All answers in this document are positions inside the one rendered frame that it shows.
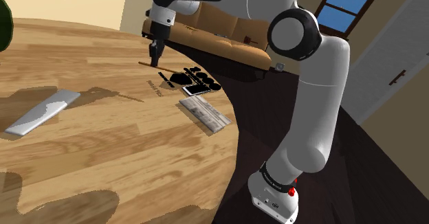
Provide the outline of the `silver flat remote control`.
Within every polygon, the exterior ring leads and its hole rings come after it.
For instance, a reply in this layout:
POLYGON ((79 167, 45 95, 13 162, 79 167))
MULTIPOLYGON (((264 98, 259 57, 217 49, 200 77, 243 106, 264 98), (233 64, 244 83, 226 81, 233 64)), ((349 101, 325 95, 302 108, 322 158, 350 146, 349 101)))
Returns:
POLYGON ((53 118, 79 97, 78 92, 61 89, 30 109, 4 132, 22 137, 53 118))

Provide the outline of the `grey folded newspaper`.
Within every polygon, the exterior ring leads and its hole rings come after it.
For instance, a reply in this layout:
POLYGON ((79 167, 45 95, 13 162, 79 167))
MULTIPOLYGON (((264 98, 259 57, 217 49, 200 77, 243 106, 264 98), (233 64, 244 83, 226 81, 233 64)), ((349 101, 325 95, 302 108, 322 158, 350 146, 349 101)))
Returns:
POLYGON ((190 96, 179 100, 179 103, 213 133, 219 132, 232 122, 201 96, 190 96))

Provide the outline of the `dark green plant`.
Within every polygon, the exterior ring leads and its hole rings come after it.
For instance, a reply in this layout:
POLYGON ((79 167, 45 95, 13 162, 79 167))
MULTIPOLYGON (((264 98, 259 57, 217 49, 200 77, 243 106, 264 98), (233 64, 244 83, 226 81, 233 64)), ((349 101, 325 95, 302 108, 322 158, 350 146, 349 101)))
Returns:
POLYGON ((5 0, 0 0, 0 52, 6 50, 13 37, 12 12, 5 0))

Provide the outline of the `grey door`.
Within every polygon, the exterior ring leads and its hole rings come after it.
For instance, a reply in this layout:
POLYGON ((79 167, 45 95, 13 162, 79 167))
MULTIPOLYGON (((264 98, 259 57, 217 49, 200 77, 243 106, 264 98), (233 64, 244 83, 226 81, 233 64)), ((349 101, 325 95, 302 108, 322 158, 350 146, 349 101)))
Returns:
POLYGON ((429 0, 406 0, 351 67, 342 108, 363 123, 429 63, 429 0))

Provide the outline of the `tan sofa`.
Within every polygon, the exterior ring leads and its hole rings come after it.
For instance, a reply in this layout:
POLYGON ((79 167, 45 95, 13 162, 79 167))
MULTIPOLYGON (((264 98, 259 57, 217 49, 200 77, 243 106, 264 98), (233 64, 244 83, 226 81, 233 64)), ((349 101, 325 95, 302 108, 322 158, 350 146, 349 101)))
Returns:
POLYGON ((192 15, 176 14, 168 40, 268 70, 272 64, 266 52, 268 27, 268 22, 240 19, 201 2, 192 15))

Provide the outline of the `thin wooden pencil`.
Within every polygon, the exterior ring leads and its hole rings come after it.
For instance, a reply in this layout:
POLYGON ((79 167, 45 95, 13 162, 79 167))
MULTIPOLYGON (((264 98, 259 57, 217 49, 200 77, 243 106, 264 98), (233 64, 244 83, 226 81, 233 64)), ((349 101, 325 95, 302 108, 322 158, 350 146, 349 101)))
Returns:
POLYGON ((150 63, 144 63, 144 62, 141 62, 141 61, 139 61, 138 62, 138 64, 140 64, 140 65, 145 65, 145 66, 148 66, 148 67, 153 67, 153 68, 156 68, 156 69, 160 69, 160 70, 164 70, 164 71, 169 71, 169 72, 171 72, 171 73, 182 73, 181 71, 174 71, 174 70, 172 70, 172 69, 167 69, 167 68, 165 68, 165 67, 159 67, 159 66, 152 66, 150 63))

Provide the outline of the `brown framed window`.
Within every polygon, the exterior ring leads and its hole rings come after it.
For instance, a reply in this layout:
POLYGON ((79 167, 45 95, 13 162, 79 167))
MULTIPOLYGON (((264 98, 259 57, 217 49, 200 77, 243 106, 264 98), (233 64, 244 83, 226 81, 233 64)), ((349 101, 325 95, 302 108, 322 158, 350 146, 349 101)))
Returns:
POLYGON ((374 0, 322 0, 315 12, 320 31, 346 39, 374 0))

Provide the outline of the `round wooden table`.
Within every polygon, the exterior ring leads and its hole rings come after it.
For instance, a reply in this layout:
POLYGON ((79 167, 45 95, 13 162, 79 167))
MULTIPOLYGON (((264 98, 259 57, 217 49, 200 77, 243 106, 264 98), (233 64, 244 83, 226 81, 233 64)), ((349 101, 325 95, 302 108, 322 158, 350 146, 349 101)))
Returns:
MULTIPOLYGON (((211 132, 149 63, 148 40, 15 19, 0 53, 0 224, 211 224, 239 130, 211 132), (80 97, 20 137, 4 131, 61 89, 80 97)), ((192 67, 166 49, 159 67, 192 67)))

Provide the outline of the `black pen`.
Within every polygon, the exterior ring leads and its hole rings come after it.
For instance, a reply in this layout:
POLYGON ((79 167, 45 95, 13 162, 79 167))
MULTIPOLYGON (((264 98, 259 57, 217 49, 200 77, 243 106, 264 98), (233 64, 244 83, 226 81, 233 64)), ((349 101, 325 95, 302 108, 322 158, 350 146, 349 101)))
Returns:
POLYGON ((158 74, 168 84, 169 87, 175 88, 175 86, 172 84, 172 82, 162 72, 159 71, 158 74))

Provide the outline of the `white smartphone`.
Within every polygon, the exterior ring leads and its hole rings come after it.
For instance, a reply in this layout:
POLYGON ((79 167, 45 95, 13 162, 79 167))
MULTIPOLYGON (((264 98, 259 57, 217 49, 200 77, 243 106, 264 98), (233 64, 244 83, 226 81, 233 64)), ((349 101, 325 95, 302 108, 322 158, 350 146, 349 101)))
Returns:
POLYGON ((210 92, 210 87, 208 87, 205 84, 189 85, 189 86, 182 87, 182 89, 188 96, 196 96, 202 93, 210 92))

